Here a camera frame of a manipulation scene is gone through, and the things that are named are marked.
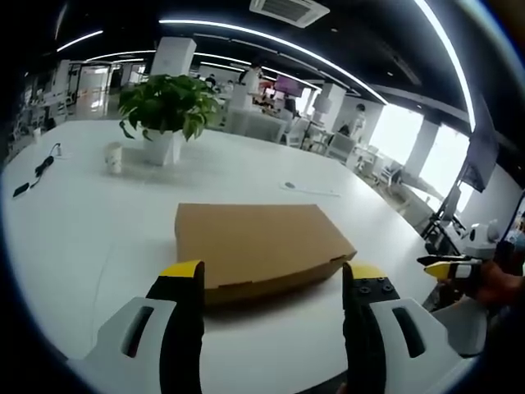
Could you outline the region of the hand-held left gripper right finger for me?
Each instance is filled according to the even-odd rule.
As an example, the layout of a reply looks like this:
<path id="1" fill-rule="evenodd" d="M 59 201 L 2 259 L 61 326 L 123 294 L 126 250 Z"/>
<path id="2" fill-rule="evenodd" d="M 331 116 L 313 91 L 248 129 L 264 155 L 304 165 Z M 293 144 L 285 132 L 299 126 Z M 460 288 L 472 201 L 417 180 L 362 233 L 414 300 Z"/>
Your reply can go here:
<path id="1" fill-rule="evenodd" d="M 476 360 L 472 301 L 432 314 L 378 269 L 344 263 L 342 305 L 351 393 L 446 393 Z"/>

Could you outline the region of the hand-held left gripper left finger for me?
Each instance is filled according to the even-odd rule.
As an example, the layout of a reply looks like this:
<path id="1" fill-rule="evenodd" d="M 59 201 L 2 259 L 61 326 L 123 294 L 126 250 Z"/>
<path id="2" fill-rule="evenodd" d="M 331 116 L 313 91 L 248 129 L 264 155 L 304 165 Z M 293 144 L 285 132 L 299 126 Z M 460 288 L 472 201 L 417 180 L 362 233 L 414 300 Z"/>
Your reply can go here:
<path id="1" fill-rule="evenodd" d="M 200 260 L 163 270 L 98 330 L 69 367 L 96 393 L 200 393 L 204 273 Z"/>

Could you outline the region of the person's right hand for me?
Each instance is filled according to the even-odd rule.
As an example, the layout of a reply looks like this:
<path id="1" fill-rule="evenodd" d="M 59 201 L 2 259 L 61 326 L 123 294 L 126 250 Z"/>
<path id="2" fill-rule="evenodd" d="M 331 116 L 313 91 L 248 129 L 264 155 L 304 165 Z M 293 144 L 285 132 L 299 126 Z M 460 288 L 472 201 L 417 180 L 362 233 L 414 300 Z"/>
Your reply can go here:
<path id="1" fill-rule="evenodd" d="M 484 261 L 480 270 L 480 283 L 475 299 L 485 306 L 514 305 L 524 294 L 524 276 L 507 273 L 516 268 L 524 254 L 515 254 L 514 245 L 501 241 L 493 259 Z"/>

